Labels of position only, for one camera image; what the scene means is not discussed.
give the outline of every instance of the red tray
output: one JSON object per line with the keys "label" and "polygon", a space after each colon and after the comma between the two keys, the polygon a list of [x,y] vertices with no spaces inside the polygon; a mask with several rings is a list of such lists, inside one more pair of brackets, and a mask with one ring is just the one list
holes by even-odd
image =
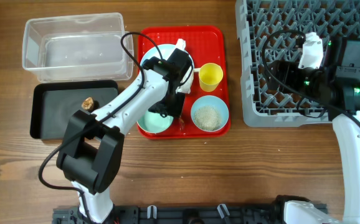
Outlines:
{"label": "red tray", "polygon": [[[138,131],[148,139],[178,139],[178,138],[212,138],[224,135],[231,125],[231,121],[220,130],[205,132],[200,130],[191,119],[192,104],[200,97],[206,95],[217,96],[222,99],[227,107],[229,106],[229,93],[227,91],[227,72],[225,69],[224,41],[222,32],[214,26],[186,26],[186,27],[150,27],[142,31],[158,45],[176,44],[179,38],[186,41],[186,50],[191,55],[195,67],[200,68],[206,63],[216,63],[223,69],[223,80],[212,92],[204,92],[199,87],[198,73],[194,74],[194,81],[191,85],[191,93],[186,94],[181,118],[184,121],[184,128],[181,129],[180,121],[174,119],[172,125],[162,133],[151,134],[143,131],[137,126]],[[141,61],[144,54],[154,45],[144,37],[138,38],[138,61]]]}

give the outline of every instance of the bowl of rice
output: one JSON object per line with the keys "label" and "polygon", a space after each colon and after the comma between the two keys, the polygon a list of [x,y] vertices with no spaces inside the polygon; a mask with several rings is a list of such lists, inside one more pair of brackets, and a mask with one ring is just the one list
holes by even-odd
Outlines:
{"label": "bowl of rice", "polygon": [[229,108],[219,97],[203,96],[192,105],[191,118],[192,122],[203,131],[218,131],[229,120]]}

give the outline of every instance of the wooden table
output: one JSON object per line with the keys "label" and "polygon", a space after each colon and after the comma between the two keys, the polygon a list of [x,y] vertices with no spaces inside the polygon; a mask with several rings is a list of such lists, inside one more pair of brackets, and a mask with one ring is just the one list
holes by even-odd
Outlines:
{"label": "wooden table", "polygon": [[[39,82],[21,66],[25,23],[38,17],[104,12],[122,13],[125,30],[130,31],[217,26],[225,39],[232,120],[231,130],[216,139],[150,141],[133,127],[111,184],[115,204],[264,203],[288,194],[327,203],[331,215],[342,217],[341,157],[331,125],[250,128],[243,121],[235,1],[37,2],[0,0],[0,223],[50,223],[53,208],[78,204],[75,192],[51,190],[37,180],[40,163],[59,142],[29,136],[32,95]],[[119,85],[124,88],[129,82]],[[69,184],[54,162],[45,176],[51,183]]]}

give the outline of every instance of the light blue plate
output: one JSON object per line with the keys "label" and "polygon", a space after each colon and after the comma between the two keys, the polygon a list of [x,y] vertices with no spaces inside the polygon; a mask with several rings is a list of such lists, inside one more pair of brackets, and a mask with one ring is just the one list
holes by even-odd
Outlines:
{"label": "light blue plate", "polygon": [[168,129],[173,122],[172,116],[163,118],[159,113],[147,111],[138,121],[138,126],[148,133],[161,133]]}
{"label": "light blue plate", "polygon": [[[167,60],[170,57],[170,55],[173,53],[173,50],[176,48],[176,46],[174,44],[161,44],[158,45],[158,48],[162,53],[163,59]],[[149,49],[147,53],[144,54],[143,58],[141,59],[140,65],[143,65],[144,61],[150,59],[151,57],[159,58],[159,53],[158,50],[156,50],[156,47]],[[192,66],[195,68],[194,61],[192,60],[191,55],[189,57],[191,58]]]}
{"label": "light blue plate", "polygon": [[225,124],[227,124],[227,122],[229,121],[229,108],[227,107],[226,103],[224,103],[224,101],[222,99],[220,99],[219,97],[207,95],[207,96],[200,97],[198,100],[196,100],[194,102],[194,104],[191,107],[191,119],[192,119],[192,122],[194,122],[194,124],[195,124],[195,120],[194,120],[195,112],[199,108],[202,108],[203,106],[212,106],[219,112],[220,117],[222,118],[222,123],[220,124],[219,128],[217,128],[214,131],[218,131],[218,130],[222,129],[225,126]]}

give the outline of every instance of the rice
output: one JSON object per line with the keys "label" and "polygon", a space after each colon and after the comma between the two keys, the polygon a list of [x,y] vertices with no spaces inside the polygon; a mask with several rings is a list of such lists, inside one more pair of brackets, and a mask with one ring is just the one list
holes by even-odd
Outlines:
{"label": "rice", "polygon": [[215,131],[222,123],[220,113],[213,106],[203,106],[194,113],[194,122],[205,131]]}

